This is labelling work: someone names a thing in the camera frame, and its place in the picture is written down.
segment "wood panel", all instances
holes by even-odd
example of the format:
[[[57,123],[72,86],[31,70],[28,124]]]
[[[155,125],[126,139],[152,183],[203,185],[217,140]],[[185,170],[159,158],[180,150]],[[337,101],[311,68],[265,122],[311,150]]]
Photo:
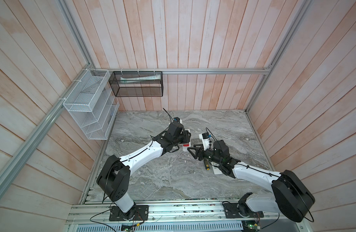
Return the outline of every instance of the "wood panel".
[[[313,230],[356,231],[355,0],[313,3],[250,118],[275,168],[315,196]]]
[[[0,172],[86,63],[56,2],[0,0]],[[0,200],[0,231],[62,230],[98,151],[64,112]]]
[[[267,67],[302,2],[66,1],[100,68]],[[260,79],[240,78],[170,75],[163,97],[121,101],[125,110],[245,109]]]

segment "marble tabletop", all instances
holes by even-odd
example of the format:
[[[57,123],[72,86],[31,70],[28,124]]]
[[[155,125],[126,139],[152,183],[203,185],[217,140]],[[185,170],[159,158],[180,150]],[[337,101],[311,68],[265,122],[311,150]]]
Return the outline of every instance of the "marble tabletop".
[[[201,143],[199,134],[208,127],[218,140],[224,140],[232,157],[263,169],[270,169],[245,113],[240,110],[169,111],[179,117],[191,131],[191,144]],[[101,161],[101,168],[110,155],[129,154],[151,141],[151,136],[169,125],[165,111],[119,112],[110,140]],[[190,153],[176,151],[154,159],[137,171],[129,182],[128,193],[134,200],[239,198],[246,192],[265,191],[256,184],[214,175],[204,169],[203,161]],[[103,191],[94,186],[91,201],[101,201]]]

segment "mesh basket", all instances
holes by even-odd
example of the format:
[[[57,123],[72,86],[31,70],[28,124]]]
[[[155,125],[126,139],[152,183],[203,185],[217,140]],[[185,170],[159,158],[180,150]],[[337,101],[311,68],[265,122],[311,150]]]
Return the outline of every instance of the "mesh basket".
[[[115,96],[162,96],[162,72],[120,72],[111,74],[109,83]]]
[[[108,70],[89,69],[64,101],[64,107],[68,111],[91,112],[109,78]]]

